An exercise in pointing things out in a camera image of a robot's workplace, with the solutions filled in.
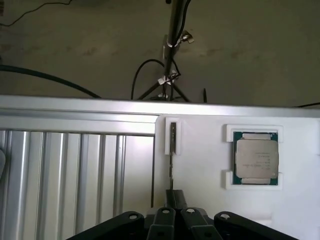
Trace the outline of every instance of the cpu processor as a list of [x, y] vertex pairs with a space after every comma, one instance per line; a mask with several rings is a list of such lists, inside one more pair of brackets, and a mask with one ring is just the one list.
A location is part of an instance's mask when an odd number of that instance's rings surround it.
[[278, 185], [278, 133], [233, 133], [233, 184]]

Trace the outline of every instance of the concrete floor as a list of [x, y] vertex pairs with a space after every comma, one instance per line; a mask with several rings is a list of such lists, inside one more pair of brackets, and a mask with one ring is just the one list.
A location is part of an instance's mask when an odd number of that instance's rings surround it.
[[[3, 23], [42, 0], [5, 0]], [[77, 83], [107, 99], [129, 99], [146, 59], [161, 59], [171, 7], [165, 0], [75, 0], [45, 6], [0, 30], [3, 63]], [[195, 43], [176, 56], [178, 86], [193, 102], [295, 106], [320, 102], [320, 1], [193, 0], [185, 29]], [[150, 63], [136, 94], [161, 76]], [[0, 73], [0, 94], [86, 97], [43, 79]]]

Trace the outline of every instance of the gray floor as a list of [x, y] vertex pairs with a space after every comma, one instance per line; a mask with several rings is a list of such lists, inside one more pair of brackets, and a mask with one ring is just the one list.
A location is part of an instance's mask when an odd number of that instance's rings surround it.
[[[3, 23], [45, 1], [5, 0]], [[295, 106], [320, 102], [320, 1], [193, 0], [176, 61], [179, 87], [194, 102]], [[128, 99], [146, 59], [161, 59], [165, 0], [74, 0], [31, 13], [0, 30], [3, 63], [53, 74], [108, 99]], [[161, 76], [151, 63], [136, 96]], [[86, 97], [42, 79], [0, 73], [0, 94]]]

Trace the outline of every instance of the tripod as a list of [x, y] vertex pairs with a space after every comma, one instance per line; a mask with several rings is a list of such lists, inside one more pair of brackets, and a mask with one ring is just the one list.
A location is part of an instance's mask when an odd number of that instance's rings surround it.
[[[190, 33], [185, 31], [183, 33], [183, 28], [186, 21], [186, 14], [188, 5], [191, 0], [173, 0], [171, 8], [171, 18], [170, 18], [170, 27], [169, 34], [167, 36], [167, 41], [164, 47], [164, 74], [163, 80], [157, 81], [153, 86], [151, 86], [145, 93], [143, 93], [138, 100], [144, 99], [159, 86], [167, 84], [171, 86], [171, 93], [175, 90], [186, 102], [190, 100], [186, 95], [174, 84], [174, 77], [171, 77], [171, 67], [174, 62], [174, 55], [177, 53], [177, 47], [181, 42], [188, 41], [189, 43], [193, 42], [193, 37]], [[171, 4], [171, 0], [166, 0], [167, 4]]]

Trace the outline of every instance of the ribbed metal panel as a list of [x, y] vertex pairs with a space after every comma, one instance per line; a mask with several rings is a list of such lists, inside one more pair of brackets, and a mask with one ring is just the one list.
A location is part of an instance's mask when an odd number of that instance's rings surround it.
[[67, 239], [151, 206], [149, 136], [0, 131], [0, 239]]

